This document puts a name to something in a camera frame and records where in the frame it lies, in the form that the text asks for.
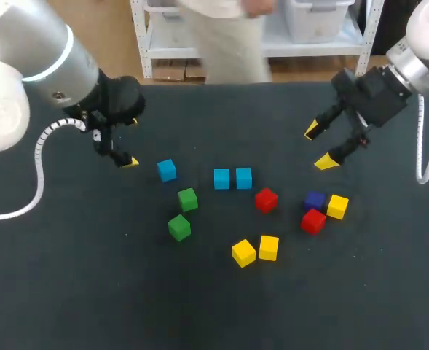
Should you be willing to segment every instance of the wooden floor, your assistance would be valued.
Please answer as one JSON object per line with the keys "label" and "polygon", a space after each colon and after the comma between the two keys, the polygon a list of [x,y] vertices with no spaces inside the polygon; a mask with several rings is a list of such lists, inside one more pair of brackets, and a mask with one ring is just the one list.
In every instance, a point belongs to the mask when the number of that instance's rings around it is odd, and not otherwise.
{"label": "wooden floor", "polygon": [[[76,36],[110,76],[132,75],[142,83],[140,55],[132,22],[130,0],[48,0],[73,28]],[[373,57],[371,65],[384,64]],[[275,82],[331,79],[342,67],[354,67],[355,57],[287,58],[272,60]]]}

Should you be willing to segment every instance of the yellow cube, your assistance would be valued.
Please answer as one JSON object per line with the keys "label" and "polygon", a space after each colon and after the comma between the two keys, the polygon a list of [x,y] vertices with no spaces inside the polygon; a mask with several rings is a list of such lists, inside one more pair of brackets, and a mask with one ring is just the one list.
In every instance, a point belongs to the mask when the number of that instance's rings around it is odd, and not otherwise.
{"label": "yellow cube", "polygon": [[256,250],[246,239],[232,247],[232,256],[241,268],[251,264],[256,259]]}
{"label": "yellow cube", "polygon": [[348,198],[332,195],[328,206],[328,216],[339,220],[344,219],[345,211],[348,206]]}
{"label": "yellow cube", "polygon": [[261,236],[259,244],[259,258],[263,260],[276,261],[278,258],[279,238]]}

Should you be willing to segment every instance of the white shirt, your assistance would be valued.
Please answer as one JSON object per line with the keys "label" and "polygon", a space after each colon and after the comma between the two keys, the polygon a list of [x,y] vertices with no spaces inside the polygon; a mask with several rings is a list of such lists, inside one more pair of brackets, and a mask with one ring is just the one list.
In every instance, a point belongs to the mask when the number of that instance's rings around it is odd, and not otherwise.
{"label": "white shirt", "polygon": [[244,15],[240,0],[178,0],[182,5],[213,18],[235,18]]}

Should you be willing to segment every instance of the dark blue cube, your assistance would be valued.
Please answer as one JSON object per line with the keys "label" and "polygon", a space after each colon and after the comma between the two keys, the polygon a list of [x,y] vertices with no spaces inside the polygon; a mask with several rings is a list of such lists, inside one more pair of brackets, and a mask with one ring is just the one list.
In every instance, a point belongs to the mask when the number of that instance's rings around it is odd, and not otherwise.
{"label": "dark blue cube", "polygon": [[306,212],[316,209],[323,212],[326,204],[326,194],[321,192],[308,192],[307,199],[304,201],[304,210]]}

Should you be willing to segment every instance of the beige pants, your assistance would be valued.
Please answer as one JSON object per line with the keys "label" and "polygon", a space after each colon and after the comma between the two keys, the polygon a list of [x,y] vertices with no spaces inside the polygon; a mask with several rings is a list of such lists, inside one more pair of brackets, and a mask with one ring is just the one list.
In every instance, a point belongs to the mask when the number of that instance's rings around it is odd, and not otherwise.
{"label": "beige pants", "polygon": [[180,7],[202,57],[208,84],[270,82],[261,51],[264,18],[212,18]]}

